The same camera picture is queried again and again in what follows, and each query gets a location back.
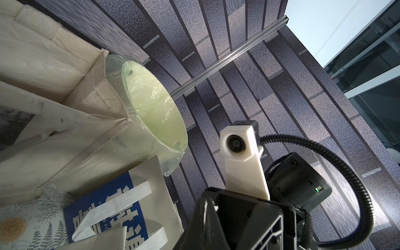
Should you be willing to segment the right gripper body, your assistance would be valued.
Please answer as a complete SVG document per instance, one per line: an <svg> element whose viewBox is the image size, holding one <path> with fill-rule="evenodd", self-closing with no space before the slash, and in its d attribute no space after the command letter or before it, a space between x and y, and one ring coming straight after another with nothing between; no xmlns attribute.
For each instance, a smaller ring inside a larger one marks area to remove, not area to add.
<svg viewBox="0 0 400 250"><path fill-rule="evenodd" d="M298 250L294 209L219 188L197 200L176 250Z"/></svg>

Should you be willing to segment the blue white bag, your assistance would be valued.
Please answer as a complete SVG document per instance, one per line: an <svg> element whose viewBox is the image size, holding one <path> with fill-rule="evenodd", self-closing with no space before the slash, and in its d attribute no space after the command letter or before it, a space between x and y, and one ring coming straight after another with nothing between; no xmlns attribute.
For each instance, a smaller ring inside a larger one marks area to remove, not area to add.
<svg viewBox="0 0 400 250"><path fill-rule="evenodd" d="M67 206L64 219L70 243L125 229L108 250L171 250L184 232L156 156Z"/></svg>

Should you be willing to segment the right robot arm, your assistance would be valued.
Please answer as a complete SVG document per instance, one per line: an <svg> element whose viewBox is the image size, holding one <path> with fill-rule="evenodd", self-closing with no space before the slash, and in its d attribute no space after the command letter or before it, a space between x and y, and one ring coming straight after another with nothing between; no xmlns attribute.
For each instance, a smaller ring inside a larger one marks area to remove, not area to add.
<svg viewBox="0 0 400 250"><path fill-rule="evenodd" d="M297 153L265 171L270 200L207 188L177 250L315 250L310 212L330 186Z"/></svg>

